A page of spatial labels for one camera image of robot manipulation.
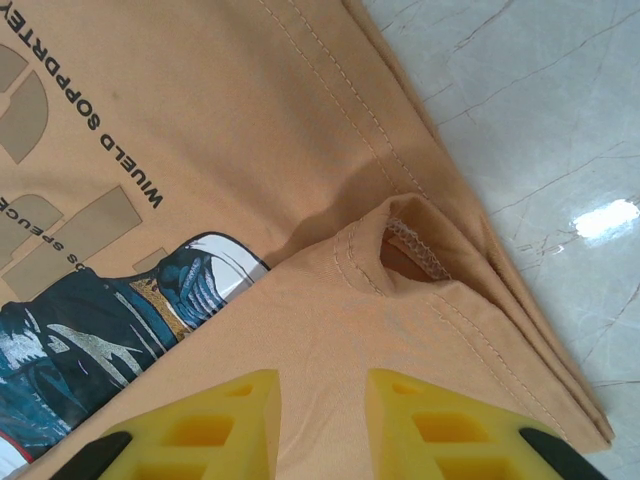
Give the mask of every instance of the tile surface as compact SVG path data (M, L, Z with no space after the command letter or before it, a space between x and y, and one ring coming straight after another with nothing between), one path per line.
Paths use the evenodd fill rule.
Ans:
M640 478L640 0L364 0Z

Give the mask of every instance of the marble floor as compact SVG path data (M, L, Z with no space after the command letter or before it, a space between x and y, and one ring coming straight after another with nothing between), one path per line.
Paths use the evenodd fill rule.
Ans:
M640 478L640 0L364 0Z

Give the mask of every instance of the tan t-shirt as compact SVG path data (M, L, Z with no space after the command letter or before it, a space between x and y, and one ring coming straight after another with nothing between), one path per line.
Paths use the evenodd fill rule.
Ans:
M467 279L475 267L460 263L454 278L541 342L548 368L600 415L357 0L0 0L0 146L0 305L31 349L8 370L67 353L118 312L140 323L127 331L144 347L109 339L101 351L144 353L153 340L157 357L267 266L413 192L486 262L485 275ZM197 286L188 273L203 259L218 267ZM107 318L53 322L24 306L85 295L72 281L53 288L74 271L95 272L71 276L88 296L115 292ZM207 275L222 281L207 289ZM138 296L166 338L145 337ZM67 320L72 300L55 310ZM131 375L112 372L118 389L147 366L121 357Z
M504 290L431 203L395 197L275 268L25 478L52 474L115 423L261 368L281 377L282 480L372 478L364 389L377 367L536 418L581 451L606 447L605 417L554 373L557 352L484 296Z

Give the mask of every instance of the yellow foam block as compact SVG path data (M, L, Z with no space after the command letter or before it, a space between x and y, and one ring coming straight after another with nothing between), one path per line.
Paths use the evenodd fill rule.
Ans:
M515 413L390 370L371 370L366 415L376 480L562 480Z
M133 440L100 480L274 480L278 372L261 370L114 426Z

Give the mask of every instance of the fabric fold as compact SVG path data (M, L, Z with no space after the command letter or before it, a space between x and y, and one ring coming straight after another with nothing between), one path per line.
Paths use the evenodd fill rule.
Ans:
M605 448L612 432L604 415L558 375L556 352L521 332L531 320L500 290L486 260L433 205L413 194L391 198L273 269L26 478L53 473L119 421L260 368L282 379L279 479L372 478L370 368L530 416L583 452Z

